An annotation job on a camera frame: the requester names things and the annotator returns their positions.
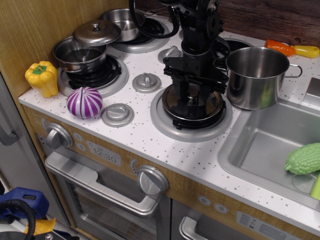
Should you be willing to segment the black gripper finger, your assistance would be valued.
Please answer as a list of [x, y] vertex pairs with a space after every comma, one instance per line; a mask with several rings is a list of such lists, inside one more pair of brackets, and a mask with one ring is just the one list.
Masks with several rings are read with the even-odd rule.
[[173, 79], [172, 84], [175, 89], [175, 94], [177, 96], [176, 104], [173, 107], [174, 111], [187, 112], [188, 111], [187, 92], [189, 90], [189, 83], [185, 80]]
[[202, 112], [205, 112], [207, 109], [207, 100], [210, 94], [212, 93], [212, 88], [206, 85], [200, 85], [197, 92], [197, 103], [196, 106]]

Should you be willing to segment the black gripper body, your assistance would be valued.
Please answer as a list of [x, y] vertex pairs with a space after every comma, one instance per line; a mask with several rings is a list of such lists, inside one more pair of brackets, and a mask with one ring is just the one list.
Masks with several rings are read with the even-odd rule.
[[203, 52], [184, 48], [182, 56], [165, 56], [164, 73], [172, 78], [176, 93], [186, 93], [189, 84], [194, 84], [209, 92], [224, 93], [227, 75], [213, 65], [214, 57], [210, 48]]

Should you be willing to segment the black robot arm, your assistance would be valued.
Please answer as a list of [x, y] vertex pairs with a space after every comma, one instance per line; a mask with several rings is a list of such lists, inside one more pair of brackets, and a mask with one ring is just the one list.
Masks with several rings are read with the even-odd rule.
[[173, 23], [172, 34], [182, 28], [181, 57], [164, 57], [164, 73], [172, 85], [162, 96], [162, 104], [172, 115], [187, 111], [204, 111], [211, 104], [214, 92], [224, 93], [229, 78], [213, 65], [218, 59], [218, 45], [228, 48], [219, 34], [220, 19], [217, 0], [162, 0]]

